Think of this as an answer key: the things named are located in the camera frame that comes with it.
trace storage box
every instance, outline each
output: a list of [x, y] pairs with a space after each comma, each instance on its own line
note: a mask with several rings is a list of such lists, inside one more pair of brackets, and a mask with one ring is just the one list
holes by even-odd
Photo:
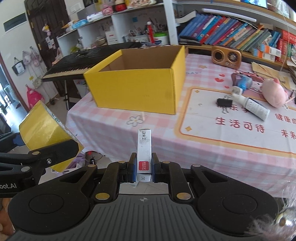
[[107, 31], [107, 32], [105, 32], [105, 34], [106, 34], [106, 40], [107, 40], [108, 45], [119, 43], [114, 31]]
[[276, 57], [274, 55], [271, 55], [269, 53], [261, 52], [258, 49], [253, 49], [252, 54], [255, 57], [263, 58], [263, 59], [266, 59], [266, 60], [269, 60], [269, 61], [272, 61], [272, 62], [274, 62], [276, 60]]
[[259, 44], [258, 49], [264, 53], [274, 55], [276, 57], [281, 57], [281, 51], [277, 48], [270, 47], [268, 45]]
[[175, 45], [119, 50], [84, 77], [98, 107], [176, 114], [185, 73]]

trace packing tape roll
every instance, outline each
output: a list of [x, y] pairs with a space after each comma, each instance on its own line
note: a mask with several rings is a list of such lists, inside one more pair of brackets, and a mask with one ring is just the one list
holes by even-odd
[[[30, 150], [35, 150], [70, 139], [73, 139], [78, 143], [79, 152], [77, 155], [83, 150], [83, 145], [40, 100], [30, 110], [19, 128], [22, 139]], [[74, 158], [71, 158], [56, 164], [51, 168], [57, 172], [62, 172], [68, 167], [73, 159]]]

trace white wall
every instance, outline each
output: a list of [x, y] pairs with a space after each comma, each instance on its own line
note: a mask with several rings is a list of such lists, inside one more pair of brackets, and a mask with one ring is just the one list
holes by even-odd
[[[33, 88], [32, 81], [29, 80], [31, 75], [35, 76], [32, 68], [30, 68], [31, 75], [27, 69], [22, 75], [16, 76], [11, 67], [14, 65], [14, 57], [21, 60], [22, 52], [30, 52], [30, 46], [36, 50], [38, 48], [28, 21], [14, 29], [11, 29], [7, 33], [5, 32], [3, 26], [4, 22], [24, 12], [24, 0], [3, 0], [0, 3], [0, 52], [17, 90], [24, 99], [25, 103], [28, 104], [27, 88], [25, 85], [27, 84], [29, 87]], [[37, 75], [40, 75], [37, 68], [34, 70]], [[49, 94], [50, 98], [53, 98], [57, 94], [57, 90], [52, 82], [43, 83], [37, 91], [43, 95], [46, 103], [49, 101], [49, 97], [46, 92]]]
[[71, 21], [78, 20], [77, 13], [72, 13], [71, 14], [71, 10], [70, 10], [70, 8], [72, 6], [74, 6], [75, 4], [77, 4], [77, 3], [80, 3], [81, 9], [84, 9], [83, 0], [65, 0], [65, 4], [66, 4], [66, 8], [67, 8], [67, 13], [68, 13], [69, 18], [70, 18]]

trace tube of cream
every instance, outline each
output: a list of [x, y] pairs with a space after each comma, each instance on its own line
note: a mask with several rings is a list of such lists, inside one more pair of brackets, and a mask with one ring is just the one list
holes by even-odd
[[269, 115], [270, 110], [265, 108], [263, 105], [258, 103], [257, 101], [249, 98], [244, 97], [242, 95], [238, 95], [233, 93], [232, 94], [233, 100], [235, 102], [240, 103], [243, 105], [244, 108], [246, 108], [248, 111], [252, 112], [254, 115], [265, 121]]

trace pink backpack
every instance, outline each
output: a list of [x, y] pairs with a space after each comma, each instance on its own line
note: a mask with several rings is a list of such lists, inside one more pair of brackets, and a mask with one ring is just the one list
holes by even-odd
[[44, 102], [43, 96], [37, 92], [36, 90], [31, 89], [30, 87], [27, 86], [27, 97], [28, 97], [28, 103], [29, 103], [29, 108], [32, 109], [33, 106], [41, 100]]

